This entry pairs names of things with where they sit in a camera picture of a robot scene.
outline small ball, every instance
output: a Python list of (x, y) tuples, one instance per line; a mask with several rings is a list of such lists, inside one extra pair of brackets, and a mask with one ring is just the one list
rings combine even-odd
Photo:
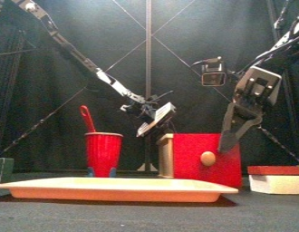
[(206, 151), (202, 154), (202, 164), (210, 167), (215, 165), (215, 162), (216, 162), (215, 154), (211, 151)]

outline white box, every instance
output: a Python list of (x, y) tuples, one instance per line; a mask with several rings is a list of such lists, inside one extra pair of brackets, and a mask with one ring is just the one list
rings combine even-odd
[(251, 191), (269, 194), (299, 194), (299, 176), (250, 175)]

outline red spatula handle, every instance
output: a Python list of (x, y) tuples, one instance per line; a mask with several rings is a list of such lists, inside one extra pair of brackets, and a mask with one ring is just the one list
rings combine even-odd
[(94, 123), (94, 120), (91, 117), (90, 110), (88, 110), (86, 105), (82, 105), (80, 112), (82, 112), (83, 117), (84, 117), (84, 122), (86, 122), (86, 126), (88, 128), (88, 132), (96, 132), (95, 123)]

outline metal pole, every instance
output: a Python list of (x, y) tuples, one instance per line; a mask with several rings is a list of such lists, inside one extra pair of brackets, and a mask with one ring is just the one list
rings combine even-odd
[[(151, 96), (151, 68), (152, 68), (152, 2), (147, 0), (147, 78), (146, 97)], [(151, 136), (146, 138), (146, 171), (151, 171)]]

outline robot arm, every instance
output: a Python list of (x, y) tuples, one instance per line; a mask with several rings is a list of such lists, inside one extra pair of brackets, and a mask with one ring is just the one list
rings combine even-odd
[[(138, 137), (146, 136), (152, 128), (164, 128), (167, 122), (171, 120), (175, 114), (175, 106), (168, 102), (160, 109), (156, 109), (159, 97), (151, 97), (147, 101), (140, 95), (134, 94), (123, 84), (111, 76), (108, 76), (96, 64), (79, 52), (75, 46), (59, 33), (59, 29), (54, 20), (51, 19), (47, 11), (32, 0), (11, 0), (14, 4), (30, 15), (32, 15), (43, 24), (52, 39), (64, 48), (64, 50), (79, 61), (84, 68), (96, 74), (98, 78), (106, 82), (123, 97), (130, 99), (130, 104), (122, 107), (122, 110), (127, 113), (135, 114), (138, 118), (144, 121), (144, 124), (138, 130)], [(0, 0), (0, 12), (4, 6), (6, 0)]]
[[(282, 75), (290, 64), (295, 63), (298, 59), (299, 16), (293, 23), (290, 32), (282, 37), (273, 49), (259, 55), (240, 72), (234, 73), (227, 69), (211, 70), (208, 63), (211, 64), (216, 59), (199, 62), (203, 65), (202, 81), (204, 86), (216, 86), (216, 82), (214, 82), (215, 84), (210, 82), (211, 79), (216, 80), (216, 76), (220, 77), (218, 79), (220, 83), (226, 82), (227, 75), (231, 73), (238, 78), (232, 103), (227, 107), (224, 116), (219, 142), (220, 152), (228, 152), (239, 143), (247, 130), (262, 123), (267, 109), (278, 101)], [(215, 66), (223, 67), (222, 63), (222, 59), (218, 58)]]

